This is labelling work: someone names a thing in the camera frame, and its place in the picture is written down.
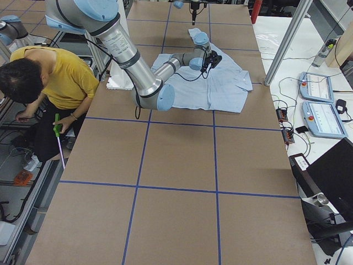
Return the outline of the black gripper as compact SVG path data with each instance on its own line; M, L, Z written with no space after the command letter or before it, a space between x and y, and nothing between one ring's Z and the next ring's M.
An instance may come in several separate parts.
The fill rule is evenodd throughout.
M204 72L207 71L208 68L215 68L222 60L222 56L218 55L216 51L211 51L209 55L207 55L204 59Z
M200 9L200 1L190 1L189 7L190 7L190 11L191 11L192 25L195 25L196 18L197 18L197 12Z

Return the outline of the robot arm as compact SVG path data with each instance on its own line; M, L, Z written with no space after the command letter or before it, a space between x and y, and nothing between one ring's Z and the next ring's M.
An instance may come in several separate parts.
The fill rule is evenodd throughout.
M190 1L177 0L177 1L172 1L172 2L173 2L173 6L176 7L177 9L181 9L185 5L185 3L188 3L189 13L191 14L192 25L195 25L197 16L208 5L207 1L202 1L202 0L190 0Z
M181 67L205 73L222 60L211 49L207 34L200 32L194 39L193 52L176 53L152 72L120 24L117 1L46 1L46 21L48 26L64 32L89 33L98 38L130 77L136 105L145 109L167 111L172 107L175 92L166 81Z

